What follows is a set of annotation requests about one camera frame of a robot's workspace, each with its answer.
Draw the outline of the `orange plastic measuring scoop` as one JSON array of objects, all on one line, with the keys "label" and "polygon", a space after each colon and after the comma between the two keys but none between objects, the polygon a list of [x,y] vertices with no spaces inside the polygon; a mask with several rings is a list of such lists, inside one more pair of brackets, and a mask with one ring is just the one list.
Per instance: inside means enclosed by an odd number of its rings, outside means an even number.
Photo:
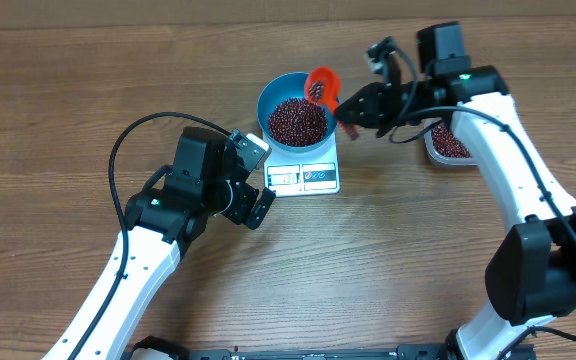
[{"label": "orange plastic measuring scoop", "polygon": [[[325,90],[323,93],[323,98],[319,103],[311,101],[307,95],[308,88],[313,81],[323,81],[325,83]],[[339,106],[338,95],[341,90],[341,81],[337,73],[330,67],[321,66],[312,70],[305,81],[304,84],[304,96],[305,98],[315,105],[324,106],[328,111],[337,118],[335,114],[336,109]]]}]

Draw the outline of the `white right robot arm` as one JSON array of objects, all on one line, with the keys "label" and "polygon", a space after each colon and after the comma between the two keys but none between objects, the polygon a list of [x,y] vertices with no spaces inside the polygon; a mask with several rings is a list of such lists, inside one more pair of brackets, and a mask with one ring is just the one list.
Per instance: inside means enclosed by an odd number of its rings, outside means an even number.
[{"label": "white right robot arm", "polygon": [[487,300],[452,330],[432,359],[532,359],[525,339],[576,309],[576,200],[525,132],[510,90],[492,66],[475,67],[461,27],[416,36],[412,61],[391,38],[366,50],[379,81],[343,102],[345,125],[391,137],[405,125],[443,124],[466,147],[496,200],[506,236],[485,271]]}]

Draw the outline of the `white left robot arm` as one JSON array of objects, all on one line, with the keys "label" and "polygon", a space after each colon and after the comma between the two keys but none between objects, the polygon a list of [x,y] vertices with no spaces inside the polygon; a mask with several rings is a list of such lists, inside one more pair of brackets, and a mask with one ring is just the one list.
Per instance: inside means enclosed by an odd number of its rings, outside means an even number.
[{"label": "white left robot arm", "polygon": [[121,209],[121,230],[93,289],[49,359],[118,359],[158,289],[210,217],[257,229],[275,194],[247,184],[270,154],[261,138],[187,127],[172,164]]}]

